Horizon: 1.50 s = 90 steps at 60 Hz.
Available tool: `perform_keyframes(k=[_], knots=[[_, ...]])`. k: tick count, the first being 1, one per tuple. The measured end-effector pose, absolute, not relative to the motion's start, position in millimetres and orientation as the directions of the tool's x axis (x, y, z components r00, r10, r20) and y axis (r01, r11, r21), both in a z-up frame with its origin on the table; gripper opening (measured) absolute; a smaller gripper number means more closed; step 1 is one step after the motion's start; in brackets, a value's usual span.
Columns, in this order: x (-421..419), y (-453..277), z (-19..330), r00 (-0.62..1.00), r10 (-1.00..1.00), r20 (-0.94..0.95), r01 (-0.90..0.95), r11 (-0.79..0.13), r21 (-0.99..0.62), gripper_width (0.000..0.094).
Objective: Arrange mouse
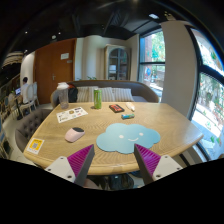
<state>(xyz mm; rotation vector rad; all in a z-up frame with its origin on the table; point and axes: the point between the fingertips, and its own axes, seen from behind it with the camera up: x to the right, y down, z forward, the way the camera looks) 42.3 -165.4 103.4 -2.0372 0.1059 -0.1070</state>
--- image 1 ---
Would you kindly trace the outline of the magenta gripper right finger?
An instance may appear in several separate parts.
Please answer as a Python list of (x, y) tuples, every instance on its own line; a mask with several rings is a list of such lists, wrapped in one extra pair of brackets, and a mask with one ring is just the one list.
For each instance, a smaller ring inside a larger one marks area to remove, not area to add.
[(134, 155), (145, 185), (182, 169), (169, 155), (160, 156), (138, 144), (134, 145)]

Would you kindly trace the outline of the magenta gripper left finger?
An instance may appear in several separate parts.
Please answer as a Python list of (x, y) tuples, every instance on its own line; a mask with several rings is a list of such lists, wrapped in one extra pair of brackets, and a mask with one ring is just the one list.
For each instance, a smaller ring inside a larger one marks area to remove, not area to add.
[(60, 156), (46, 171), (83, 186), (94, 155), (94, 145), (89, 145), (68, 157)]

